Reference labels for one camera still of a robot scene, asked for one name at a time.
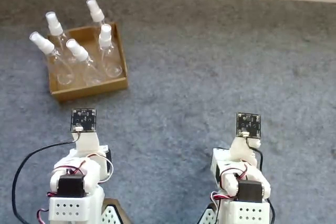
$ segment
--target bottle neck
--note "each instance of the bottle neck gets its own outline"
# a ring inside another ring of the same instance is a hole
[[[61,38],[61,39],[68,39],[68,36],[65,34],[65,32],[63,32],[62,34],[58,35],[57,37]]]
[[[102,25],[106,24],[105,19],[98,21],[98,22],[93,22],[96,26],[101,27]]]
[[[112,50],[113,48],[114,46],[112,45],[112,43],[109,46],[100,46],[100,50],[102,51]]]
[[[60,56],[60,53],[59,53],[59,51],[58,51],[56,48],[54,48],[53,51],[52,51],[51,53],[47,54],[46,56],[55,56],[55,57],[59,57],[59,56]]]

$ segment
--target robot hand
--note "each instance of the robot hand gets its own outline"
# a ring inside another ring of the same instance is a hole
[[[234,197],[238,193],[238,181],[240,179],[261,182],[263,188],[263,199],[270,196],[271,186],[261,171],[254,165],[245,161],[228,162],[221,167],[219,186],[228,195]]]
[[[235,137],[230,147],[230,160],[239,161],[244,160],[251,165],[257,167],[256,154],[253,152],[252,148],[259,148],[261,146],[260,139],[256,138],[245,138],[245,137]]]

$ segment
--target open cardboard tray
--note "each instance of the open cardboard tray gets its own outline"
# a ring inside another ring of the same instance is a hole
[[[105,93],[114,90],[126,89],[128,87],[128,77],[127,77],[127,66],[124,57],[124,52],[122,48],[120,34],[115,22],[109,23],[112,27],[113,41],[117,44],[120,61],[122,67],[122,77],[102,82],[99,85],[90,86],[90,87],[78,87],[71,89],[59,90],[56,79],[53,75],[49,74],[49,87],[51,95],[58,100],[59,102],[74,100],[81,97],[87,97],[89,95]],[[79,27],[66,31],[71,38],[75,39],[81,46],[90,52],[95,51],[95,38],[94,38],[94,28]]]

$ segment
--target white spray pump cap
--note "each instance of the white spray pump cap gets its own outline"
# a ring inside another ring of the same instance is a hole
[[[110,25],[104,24],[101,26],[100,35],[99,35],[99,46],[101,48],[112,46],[111,31],[112,31],[112,28]]]
[[[75,56],[79,61],[84,61],[89,57],[89,53],[85,50],[85,48],[80,46],[74,39],[67,41],[67,48],[69,48],[73,56]]]
[[[97,0],[87,0],[86,4],[90,9],[90,14],[94,22],[101,22],[104,20],[105,18],[104,13],[99,8]]]
[[[29,39],[34,42],[36,46],[45,54],[50,54],[54,49],[55,46],[53,43],[51,43],[48,39],[44,38],[41,34],[38,32],[33,32]]]
[[[51,35],[61,35],[63,33],[63,28],[61,23],[58,21],[56,14],[54,12],[48,12],[46,13],[46,18]]]

